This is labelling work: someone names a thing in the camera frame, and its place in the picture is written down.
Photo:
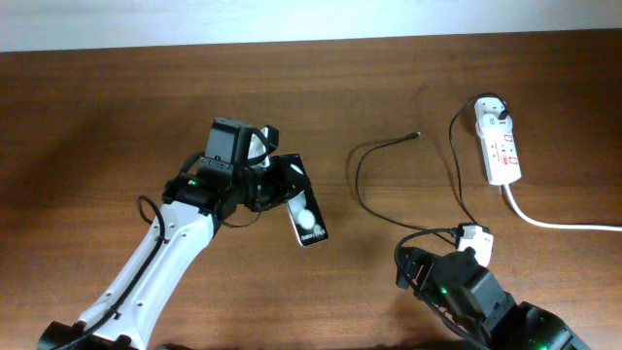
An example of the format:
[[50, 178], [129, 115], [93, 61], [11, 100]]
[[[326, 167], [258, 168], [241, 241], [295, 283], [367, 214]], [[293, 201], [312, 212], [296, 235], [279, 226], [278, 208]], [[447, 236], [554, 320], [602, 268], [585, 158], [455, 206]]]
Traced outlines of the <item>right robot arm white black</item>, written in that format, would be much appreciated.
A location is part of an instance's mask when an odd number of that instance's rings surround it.
[[415, 247], [395, 250], [397, 285], [435, 313], [474, 349], [586, 349], [557, 315], [518, 303], [468, 248], [438, 256]]

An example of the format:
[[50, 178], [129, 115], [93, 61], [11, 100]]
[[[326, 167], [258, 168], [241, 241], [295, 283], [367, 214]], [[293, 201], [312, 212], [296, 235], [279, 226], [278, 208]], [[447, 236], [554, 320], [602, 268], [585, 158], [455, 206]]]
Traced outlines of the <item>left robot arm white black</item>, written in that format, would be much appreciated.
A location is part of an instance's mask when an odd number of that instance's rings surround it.
[[52, 322], [40, 349], [144, 349], [193, 260], [238, 206], [261, 214], [285, 205], [302, 247], [328, 238], [298, 154], [276, 155], [279, 131], [213, 121], [204, 151], [169, 180], [150, 228], [114, 282], [73, 325]]

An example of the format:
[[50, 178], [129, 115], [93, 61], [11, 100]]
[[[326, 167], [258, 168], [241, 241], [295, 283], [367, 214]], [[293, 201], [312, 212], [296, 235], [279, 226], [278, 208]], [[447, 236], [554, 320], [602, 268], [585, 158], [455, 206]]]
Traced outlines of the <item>black Galaxy flip phone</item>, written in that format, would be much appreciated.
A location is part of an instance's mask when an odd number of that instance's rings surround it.
[[328, 239], [328, 229], [312, 187], [292, 197], [286, 204], [301, 247], [309, 247]]

